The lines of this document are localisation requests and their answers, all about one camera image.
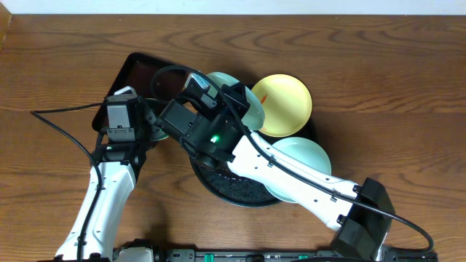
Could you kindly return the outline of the green yellow sponge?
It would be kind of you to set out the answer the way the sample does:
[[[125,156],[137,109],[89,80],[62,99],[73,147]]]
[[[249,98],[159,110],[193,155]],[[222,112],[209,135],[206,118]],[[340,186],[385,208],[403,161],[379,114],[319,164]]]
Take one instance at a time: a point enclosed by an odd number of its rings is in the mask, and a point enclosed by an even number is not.
[[[158,102],[153,98],[145,99],[145,120],[149,123],[151,128],[151,141],[155,142],[158,140],[164,140],[168,138],[168,135],[162,131],[160,127],[157,127],[154,123],[157,120],[157,106]]]

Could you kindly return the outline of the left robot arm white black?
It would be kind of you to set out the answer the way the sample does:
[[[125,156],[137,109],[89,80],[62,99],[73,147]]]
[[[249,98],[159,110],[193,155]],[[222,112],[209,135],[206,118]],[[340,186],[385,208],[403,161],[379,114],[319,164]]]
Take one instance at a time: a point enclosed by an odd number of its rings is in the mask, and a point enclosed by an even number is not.
[[[141,96],[106,98],[108,143],[90,154],[90,182],[59,261],[110,261],[126,201],[150,149],[155,115]]]

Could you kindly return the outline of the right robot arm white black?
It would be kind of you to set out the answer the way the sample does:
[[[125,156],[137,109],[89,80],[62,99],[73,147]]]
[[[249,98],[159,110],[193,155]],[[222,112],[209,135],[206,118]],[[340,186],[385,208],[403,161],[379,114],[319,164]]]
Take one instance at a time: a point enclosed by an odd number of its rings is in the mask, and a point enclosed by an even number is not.
[[[340,255],[377,260],[391,225],[389,213],[364,203],[356,183],[326,175],[282,152],[248,128],[243,118],[265,120],[258,96],[244,84],[187,86],[157,117],[155,125],[176,139],[193,161],[226,169],[273,187],[336,231],[331,247]]]

